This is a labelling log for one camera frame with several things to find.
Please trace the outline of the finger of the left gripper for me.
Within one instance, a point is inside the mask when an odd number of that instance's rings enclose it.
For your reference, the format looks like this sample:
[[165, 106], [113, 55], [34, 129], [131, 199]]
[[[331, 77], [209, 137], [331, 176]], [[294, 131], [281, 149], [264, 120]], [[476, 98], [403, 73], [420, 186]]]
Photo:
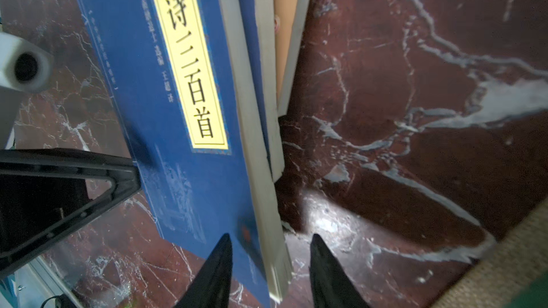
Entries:
[[1, 277], [141, 189], [130, 158], [67, 148], [1, 151]]

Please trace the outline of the blue book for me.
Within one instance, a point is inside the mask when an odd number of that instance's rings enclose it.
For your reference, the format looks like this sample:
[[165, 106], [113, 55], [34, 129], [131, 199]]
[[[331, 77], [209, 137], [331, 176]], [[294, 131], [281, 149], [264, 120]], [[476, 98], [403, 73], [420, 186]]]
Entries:
[[263, 305], [292, 278], [261, 36], [273, 0], [77, 0], [159, 235], [200, 258], [223, 235]]
[[277, 109], [274, 0], [239, 0], [263, 139], [274, 181], [285, 161]]

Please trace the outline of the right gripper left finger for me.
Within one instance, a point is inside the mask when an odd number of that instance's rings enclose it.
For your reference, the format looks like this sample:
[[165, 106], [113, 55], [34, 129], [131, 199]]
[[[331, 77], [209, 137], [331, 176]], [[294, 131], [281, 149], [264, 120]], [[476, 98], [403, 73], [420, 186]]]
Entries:
[[225, 233], [174, 307], [228, 307], [232, 269], [232, 242]]

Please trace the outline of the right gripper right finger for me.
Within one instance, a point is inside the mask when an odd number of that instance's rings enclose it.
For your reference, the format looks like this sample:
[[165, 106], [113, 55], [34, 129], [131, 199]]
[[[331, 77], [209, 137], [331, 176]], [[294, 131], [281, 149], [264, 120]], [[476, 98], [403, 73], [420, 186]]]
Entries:
[[320, 235], [313, 235], [310, 251], [314, 307], [370, 307]]

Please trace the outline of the brown cover book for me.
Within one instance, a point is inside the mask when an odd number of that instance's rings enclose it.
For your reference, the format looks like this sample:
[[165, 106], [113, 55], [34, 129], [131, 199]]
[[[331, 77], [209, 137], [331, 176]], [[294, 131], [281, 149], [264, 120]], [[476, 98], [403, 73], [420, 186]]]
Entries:
[[310, 0], [274, 0], [278, 115], [288, 112]]

